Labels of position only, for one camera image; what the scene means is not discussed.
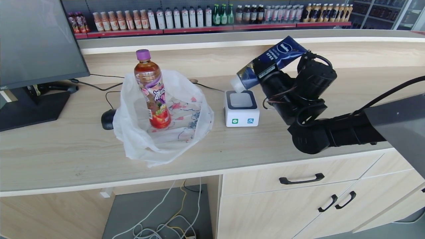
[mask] white plastic bag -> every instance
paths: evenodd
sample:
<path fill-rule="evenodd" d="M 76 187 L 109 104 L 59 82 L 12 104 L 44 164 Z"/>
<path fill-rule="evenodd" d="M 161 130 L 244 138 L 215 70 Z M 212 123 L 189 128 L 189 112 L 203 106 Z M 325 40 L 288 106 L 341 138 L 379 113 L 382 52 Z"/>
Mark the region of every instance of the white plastic bag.
<path fill-rule="evenodd" d="M 113 118 L 117 139 L 130 159 L 148 161 L 148 167 L 173 161 L 211 130 L 214 112 L 202 91 L 176 71 L 161 70 L 170 126 L 156 129 L 134 74 L 127 74 L 121 89 L 121 105 Z"/>

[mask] black mouse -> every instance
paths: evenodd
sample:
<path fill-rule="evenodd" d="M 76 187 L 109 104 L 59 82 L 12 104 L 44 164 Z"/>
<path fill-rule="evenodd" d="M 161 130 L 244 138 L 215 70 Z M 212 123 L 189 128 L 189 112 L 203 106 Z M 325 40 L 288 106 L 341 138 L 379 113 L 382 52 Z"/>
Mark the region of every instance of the black mouse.
<path fill-rule="evenodd" d="M 106 130 L 113 129 L 113 116 L 115 115 L 116 110 L 108 110 L 107 112 L 102 114 L 102 118 L 100 119 L 102 122 L 102 127 Z"/>

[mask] bottle cap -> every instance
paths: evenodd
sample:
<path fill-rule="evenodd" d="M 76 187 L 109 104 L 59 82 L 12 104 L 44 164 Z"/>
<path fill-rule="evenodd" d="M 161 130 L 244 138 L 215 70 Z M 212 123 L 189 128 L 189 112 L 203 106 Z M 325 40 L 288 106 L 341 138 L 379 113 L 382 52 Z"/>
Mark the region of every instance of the bottle cap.
<path fill-rule="evenodd" d="M 150 59 L 150 52 L 147 49 L 137 50 L 136 57 L 137 60 L 148 60 Z"/>
<path fill-rule="evenodd" d="M 237 92 L 237 93 L 241 93 L 247 89 L 245 89 L 245 86 L 242 84 L 241 79 L 239 78 L 239 76 L 235 76 L 234 78 L 232 78 L 230 80 L 230 84 L 232 85 L 233 89 Z"/>

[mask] computer monitor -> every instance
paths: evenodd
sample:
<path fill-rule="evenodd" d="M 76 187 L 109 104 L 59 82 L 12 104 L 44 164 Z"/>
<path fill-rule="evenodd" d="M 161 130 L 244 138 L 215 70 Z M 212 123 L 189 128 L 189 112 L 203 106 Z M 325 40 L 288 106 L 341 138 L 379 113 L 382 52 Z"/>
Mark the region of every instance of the computer monitor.
<path fill-rule="evenodd" d="M 70 94 L 34 97 L 27 86 L 89 75 L 60 0 L 1 2 L 0 91 L 17 101 L 0 109 L 0 131 L 57 120 Z"/>

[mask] black handle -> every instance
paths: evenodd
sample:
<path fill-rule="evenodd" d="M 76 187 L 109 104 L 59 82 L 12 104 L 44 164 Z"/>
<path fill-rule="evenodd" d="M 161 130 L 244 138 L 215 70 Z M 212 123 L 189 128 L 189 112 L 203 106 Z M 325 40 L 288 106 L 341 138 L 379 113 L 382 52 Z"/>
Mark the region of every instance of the black handle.
<path fill-rule="evenodd" d="M 307 183 L 307 182 L 317 182 L 325 178 L 325 175 L 323 173 L 316 174 L 316 179 L 307 180 L 307 181 L 298 181 L 298 182 L 291 182 L 285 177 L 279 178 L 279 181 L 281 184 L 300 184 L 300 183 Z"/>
<path fill-rule="evenodd" d="M 351 201 L 353 201 L 353 199 L 356 197 L 356 192 L 351 191 L 351 192 L 350 192 L 350 195 L 351 195 L 351 198 L 350 198 L 350 200 L 349 200 L 346 204 L 344 204 L 344 205 L 342 205 L 342 206 L 340 206 L 339 204 L 337 204 L 335 207 L 336 207 L 337 209 L 344 208 L 347 204 L 349 204 Z"/>
<path fill-rule="evenodd" d="M 332 198 L 332 203 L 327 207 L 327 208 L 325 208 L 325 209 L 323 209 L 322 207 L 320 207 L 318 210 L 319 210 L 319 212 L 320 213 L 322 213 L 322 212 L 324 212 L 324 211 L 326 211 L 326 210 L 328 210 L 334 203 L 336 203 L 336 201 L 338 200 L 338 197 L 334 194 L 334 195 L 332 195 L 331 196 L 331 198 Z"/>

